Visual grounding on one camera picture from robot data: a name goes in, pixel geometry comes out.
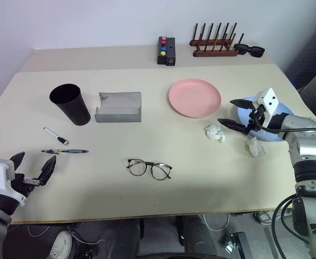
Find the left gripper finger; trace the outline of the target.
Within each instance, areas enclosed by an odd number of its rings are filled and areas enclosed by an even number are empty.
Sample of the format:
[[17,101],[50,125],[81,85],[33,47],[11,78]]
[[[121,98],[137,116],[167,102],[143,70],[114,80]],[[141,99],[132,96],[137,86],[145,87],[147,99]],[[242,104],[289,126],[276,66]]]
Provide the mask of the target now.
[[51,157],[42,167],[42,172],[38,177],[39,186],[45,186],[49,178],[53,174],[56,165],[56,156]]
[[10,160],[14,163],[14,171],[16,171],[17,168],[20,166],[20,164],[23,161],[24,156],[25,156],[25,152],[20,152],[10,158]]

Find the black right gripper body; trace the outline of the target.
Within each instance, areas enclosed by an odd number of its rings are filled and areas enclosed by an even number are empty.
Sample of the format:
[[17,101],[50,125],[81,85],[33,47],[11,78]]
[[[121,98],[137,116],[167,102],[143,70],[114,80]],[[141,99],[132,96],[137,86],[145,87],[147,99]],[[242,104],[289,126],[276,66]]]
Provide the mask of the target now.
[[245,128],[245,134],[248,135],[250,131],[260,131],[265,121],[265,108],[259,105],[258,108],[253,109],[249,115],[248,125]]

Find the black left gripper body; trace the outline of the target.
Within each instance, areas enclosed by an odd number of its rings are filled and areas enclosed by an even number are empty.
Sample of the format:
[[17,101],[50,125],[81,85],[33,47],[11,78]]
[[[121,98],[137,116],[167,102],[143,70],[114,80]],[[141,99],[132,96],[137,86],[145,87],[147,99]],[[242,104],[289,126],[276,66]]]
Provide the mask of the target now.
[[21,173],[16,173],[15,178],[11,181],[12,188],[25,198],[28,198],[34,188],[40,184],[40,179],[26,179],[25,175]]

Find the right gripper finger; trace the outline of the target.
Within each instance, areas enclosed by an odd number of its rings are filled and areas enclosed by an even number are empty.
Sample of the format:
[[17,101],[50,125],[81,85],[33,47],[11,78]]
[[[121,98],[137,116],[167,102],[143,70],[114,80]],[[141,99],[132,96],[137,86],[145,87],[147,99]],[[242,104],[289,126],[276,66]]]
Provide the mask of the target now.
[[230,103],[232,103],[236,107],[243,108],[243,109],[255,109],[253,102],[246,99],[234,99],[234,100],[231,100]]
[[218,119],[218,122],[222,124],[223,126],[225,126],[226,128],[240,132],[241,134],[248,134],[247,127],[245,125],[237,123],[235,120]]

